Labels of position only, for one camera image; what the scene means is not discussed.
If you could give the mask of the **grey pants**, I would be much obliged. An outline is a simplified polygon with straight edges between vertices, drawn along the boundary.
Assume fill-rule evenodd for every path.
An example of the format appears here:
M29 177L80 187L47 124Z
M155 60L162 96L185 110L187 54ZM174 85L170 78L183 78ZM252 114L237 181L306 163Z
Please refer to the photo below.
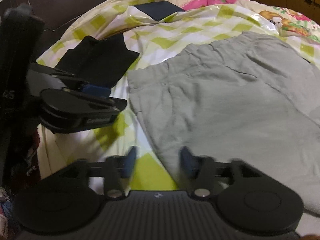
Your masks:
M186 146L218 161L242 159L319 213L319 68L287 43L246 31L190 44L127 78L131 107L180 187Z

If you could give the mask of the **cartoon print quilt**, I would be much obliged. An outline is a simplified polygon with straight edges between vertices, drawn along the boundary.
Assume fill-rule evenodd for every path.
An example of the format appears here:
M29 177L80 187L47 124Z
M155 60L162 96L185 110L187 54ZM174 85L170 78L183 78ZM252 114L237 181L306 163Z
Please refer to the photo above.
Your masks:
M264 17L285 35L303 36L319 42L319 24L301 11L278 6L267 5L252 0L166 0L184 10L191 10L217 4L236 4Z

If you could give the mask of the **black folded garment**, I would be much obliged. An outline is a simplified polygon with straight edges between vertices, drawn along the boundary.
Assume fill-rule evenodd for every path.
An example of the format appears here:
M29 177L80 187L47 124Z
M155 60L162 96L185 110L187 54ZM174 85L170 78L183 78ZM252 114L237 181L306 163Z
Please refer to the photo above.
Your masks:
M86 36L67 50L55 66L96 86L112 88L124 76L139 53L127 49L123 34L104 40Z

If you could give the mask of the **dark navy folded cloth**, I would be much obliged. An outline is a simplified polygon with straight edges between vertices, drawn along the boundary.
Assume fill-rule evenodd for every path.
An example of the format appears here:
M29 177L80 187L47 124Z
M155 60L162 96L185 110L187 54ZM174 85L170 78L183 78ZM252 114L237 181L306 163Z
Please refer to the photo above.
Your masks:
M135 5L135 7L155 21L161 21L173 13L184 11L182 8L168 1L139 4Z

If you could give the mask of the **green checkered plastic sheet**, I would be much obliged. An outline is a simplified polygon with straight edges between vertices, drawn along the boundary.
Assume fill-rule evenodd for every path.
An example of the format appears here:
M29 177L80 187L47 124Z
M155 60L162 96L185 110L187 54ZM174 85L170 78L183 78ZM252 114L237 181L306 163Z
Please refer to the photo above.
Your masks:
M279 21L268 21L266 16L261 16L261 11L270 14L277 12L277 8L245 1L176 12L155 21L140 12L134 2L104 2L76 20L37 62L55 67L67 50L76 47L85 36L100 40L118 34L129 50L139 54L131 69L146 68L174 57L191 43L210 43L240 35L243 31L253 31L286 42L303 58L319 65L318 36L308 38L281 28ZM37 155L42 178L77 159L97 161L124 154L127 147L137 145L139 154L130 187L138 190L174 190L177 187L151 149L130 108L125 109L114 124L104 128L53 134L39 126L38 132Z

